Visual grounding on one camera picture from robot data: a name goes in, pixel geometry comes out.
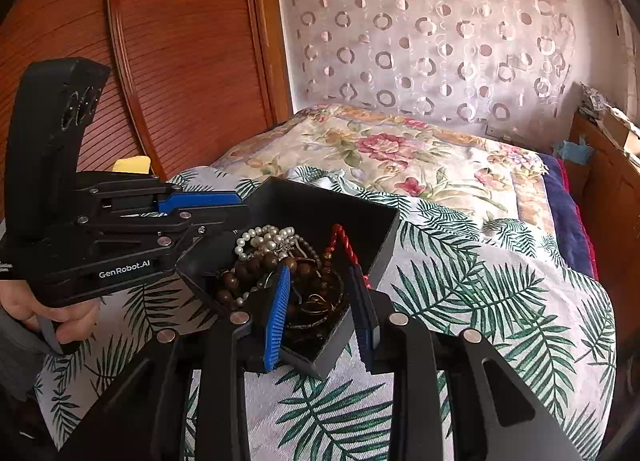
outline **black box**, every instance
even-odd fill
[[[369,284],[376,288],[394,251],[399,225],[398,210],[295,181],[268,178],[244,202],[250,218],[239,233],[256,226],[292,226],[322,255],[329,244],[332,227],[342,225]],[[177,272],[193,293],[215,313],[228,317],[229,311],[208,293],[210,282],[204,273],[231,267],[238,233],[225,232],[197,242],[176,265]],[[332,268],[348,282],[349,265],[338,240]],[[353,334],[351,310],[342,315],[315,358],[308,359],[283,346],[280,358],[299,371],[325,380]]]

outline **yellow sponge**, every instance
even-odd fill
[[[122,158],[113,164],[112,172],[134,172],[136,174],[148,174],[151,166],[151,158],[148,156],[133,156]]]

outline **screw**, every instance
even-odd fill
[[[229,316],[229,320],[231,324],[236,324],[236,326],[246,324],[249,322],[249,314],[246,311],[234,311]]]
[[[479,344],[482,340],[482,333],[477,329],[465,329],[462,336],[467,342],[471,342],[472,344]]]
[[[158,340],[161,344],[168,344],[169,342],[173,342],[175,339],[175,331],[170,327],[165,327],[158,331],[156,334],[156,340]]]
[[[392,313],[389,315],[389,322],[396,326],[406,326],[409,324],[409,317],[404,313]]]

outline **floral bedspread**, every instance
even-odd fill
[[[514,218],[555,235],[539,155],[404,116],[317,105],[214,164],[254,180],[282,176],[296,165],[342,169],[362,188],[420,197],[478,224]]]
[[[395,206],[401,215],[393,257],[378,288],[396,308],[430,329],[459,333],[476,327],[494,343],[558,420],[585,460],[598,452],[615,375],[614,319],[597,282],[568,269],[555,239],[526,222],[469,214],[422,197],[365,190],[346,173],[309,166],[283,171],[350,196]],[[172,181],[185,190],[236,190],[259,182],[213,167]],[[135,352],[158,330],[185,334],[215,318],[179,279],[104,297],[98,326],[73,355],[47,359],[36,382],[40,408],[61,446]],[[439,377],[446,459],[452,460],[450,410]],[[199,373],[186,416],[185,459],[194,459]],[[369,375],[352,337],[327,381],[284,365],[247,374],[246,413],[255,461],[378,460],[387,456],[392,375]]]

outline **red string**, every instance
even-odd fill
[[[353,265],[358,264],[358,257],[353,251],[353,248],[351,248],[351,243],[349,242],[349,238],[347,237],[347,234],[344,232],[344,228],[342,228],[342,225],[338,225],[338,223],[336,223],[334,225],[334,228],[332,229],[331,239],[329,240],[329,246],[327,246],[324,249],[324,253],[325,254],[334,253],[335,246],[338,242],[338,237],[340,237],[340,240],[342,241],[342,246],[344,247],[344,251],[347,253],[347,257],[351,261],[351,264]],[[331,261],[329,259],[325,260],[324,266],[326,267],[331,266]],[[369,278],[366,275],[363,275],[362,278],[367,288],[371,289],[371,285],[369,284]]]

